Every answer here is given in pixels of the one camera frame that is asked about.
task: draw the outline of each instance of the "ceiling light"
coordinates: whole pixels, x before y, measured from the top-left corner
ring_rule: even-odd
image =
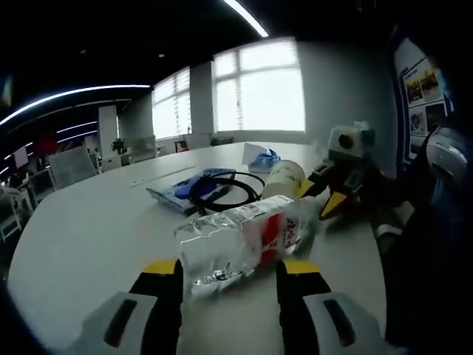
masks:
[[[85,132],[85,133],[82,133],[81,135],[75,135],[74,137],[69,137],[69,138],[66,138],[66,139],[61,139],[60,141],[58,141],[58,143],[61,143],[61,142],[64,142],[64,141],[68,141],[69,139],[74,139],[74,138],[77,138],[77,137],[82,137],[83,135],[91,135],[92,133],[97,133],[97,131]]]
[[[103,87],[84,87],[83,89],[76,89],[76,90],[71,90],[71,91],[66,91],[62,92],[60,94],[48,96],[47,98],[42,98],[41,100],[37,100],[35,102],[32,102],[31,104],[28,104],[26,106],[23,106],[20,109],[17,109],[14,113],[11,115],[8,115],[6,118],[0,121],[0,126],[2,124],[7,123],[9,120],[14,118],[15,116],[19,115],[20,113],[23,113],[29,109],[32,109],[33,107],[36,107],[38,105],[44,104],[45,102],[54,100],[56,98],[61,98],[63,96],[68,96],[68,95],[74,95],[78,94],[79,92],[87,92],[87,91],[93,91],[93,90],[103,90],[103,89],[133,89],[133,88],[149,88],[149,85],[106,85]]]
[[[252,28],[255,29],[255,31],[258,32],[258,34],[261,37],[268,37],[268,33],[265,31],[265,29],[262,27],[261,24],[252,16],[250,13],[236,0],[223,0],[229,7],[234,9],[235,11],[238,12],[238,14],[246,20]]]
[[[69,131],[70,129],[74,129],[74,128],[78,128],[78,127],[82,127],[82,126],[87,126],[88,124],[96,124],[96,123],[97,123],[97,121],[89,122],[87,124],[79,124],[79,125],[74,126],[74,127],[69,127],[69,128],[66,128],[66,129],[62,129],[60,131],[57,131],[56,133],[61,133],[61,132]]]

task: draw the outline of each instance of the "window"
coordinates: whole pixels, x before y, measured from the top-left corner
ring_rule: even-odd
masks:
[[[189,74],[189,68],[185,68],[154,87],[152,114],[156,139],[192,132]]]
[[[216,131],[305,131],[296,42],[259,42],[215,56]]]

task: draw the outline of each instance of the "desk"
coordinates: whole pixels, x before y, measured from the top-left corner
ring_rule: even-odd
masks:
[[[260,144],[297,161],[306,174],[323,158],[309,146]],[[48,196],[24,230],[8,280],[35,335],[47,346],[68,346],[87,314],[117,291],[128,291],[148,263],[177,256],[172,232],[185,219],[160,206],[145,188],[169,186],[208,167],[247,171],[241,165],[243,146],[147,160]],[[310,257],[330,287],[348,293],[375,315],[384,333],[384,278],[369,223],[345,229],[322,223]],[[256,273],[253,280],[212,301],[187,302],[182,310],[179,354],[283,354],[272,270]]]

